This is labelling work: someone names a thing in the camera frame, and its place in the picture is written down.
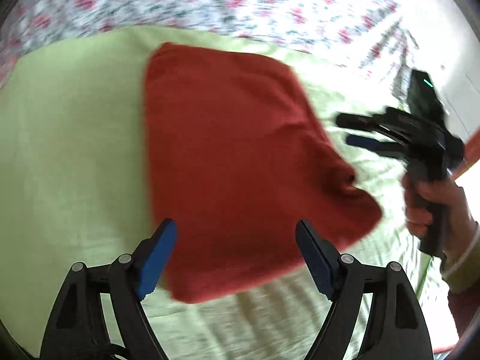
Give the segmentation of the person's right hand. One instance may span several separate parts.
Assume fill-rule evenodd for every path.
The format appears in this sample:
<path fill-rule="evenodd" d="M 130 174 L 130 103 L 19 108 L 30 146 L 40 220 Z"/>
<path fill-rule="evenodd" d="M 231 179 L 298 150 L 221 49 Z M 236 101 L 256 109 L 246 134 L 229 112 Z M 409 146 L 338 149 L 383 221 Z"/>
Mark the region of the person's right hand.
<path fill-rule="evenodd" d="M 422 197 L 432 206 L 442 206 L 448 219 L 443 252 L 451 260 L 459 259 L 477 233 L 477 222 L 470 213 L 464 189 L 450 177 L 434 182 L 412 182 L 407 174 L 403 176 L 402 186 L 408 231 L 422 238 L 434 222 L 433 214 L 421 207 L 416 197 Z"/>

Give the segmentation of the person's right forearm sleeve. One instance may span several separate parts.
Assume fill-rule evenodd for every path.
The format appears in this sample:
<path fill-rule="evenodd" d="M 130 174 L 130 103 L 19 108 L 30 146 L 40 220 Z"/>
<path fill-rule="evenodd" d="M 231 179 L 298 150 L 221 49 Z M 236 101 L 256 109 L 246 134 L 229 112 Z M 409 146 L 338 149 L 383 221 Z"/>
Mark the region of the person's right forearm sleeve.
<path fill-rule="evenodd" d="M 479 224 L 465 251 L 459 257 L 446 257 L 440 272 L 448 284 L 448 306 L 458 336 L 462 336 L 479 308 Z"/>

